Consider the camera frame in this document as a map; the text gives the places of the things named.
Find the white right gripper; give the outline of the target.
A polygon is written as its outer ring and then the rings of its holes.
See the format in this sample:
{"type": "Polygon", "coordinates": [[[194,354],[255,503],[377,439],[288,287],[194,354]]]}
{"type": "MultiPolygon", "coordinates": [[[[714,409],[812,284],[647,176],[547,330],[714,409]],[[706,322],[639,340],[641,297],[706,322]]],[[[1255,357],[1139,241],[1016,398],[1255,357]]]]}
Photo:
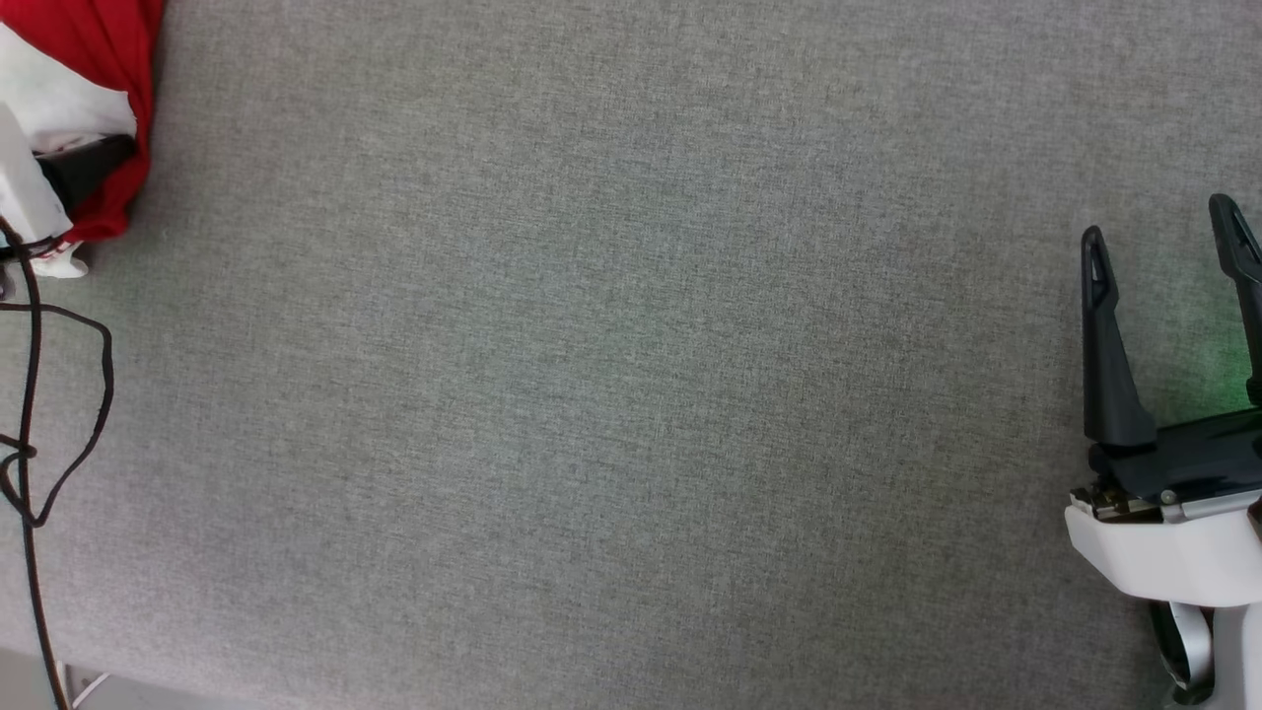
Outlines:
{"type": "MultiPolygon", "coordinates": [[[[1219,265],[1233,280],[1249,356],[1246,391],[1261,405],[1261,248],[1235,201],[1212,194],[1219,265]]],[[[1100,228],[1082,235],[1082,352],[1087,464],[1070,494],[1073,549],[1126,595],[1198,607],[1259,602],[1259,410],[1159,428],[1140,400],[1100,228]]]]}

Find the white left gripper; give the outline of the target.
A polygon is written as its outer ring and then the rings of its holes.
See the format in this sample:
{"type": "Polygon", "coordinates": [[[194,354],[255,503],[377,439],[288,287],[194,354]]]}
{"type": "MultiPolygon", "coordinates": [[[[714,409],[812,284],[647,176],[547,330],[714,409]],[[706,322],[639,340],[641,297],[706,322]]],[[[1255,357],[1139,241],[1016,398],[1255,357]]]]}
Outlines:
{"type": "Polygon", "coordinates": [[[27,134],[1,105],[1,214],[21,243],[57,240],[74,212],[136,153],[129,135],[109,135],[78,148],[32,153],[27,134]]]}

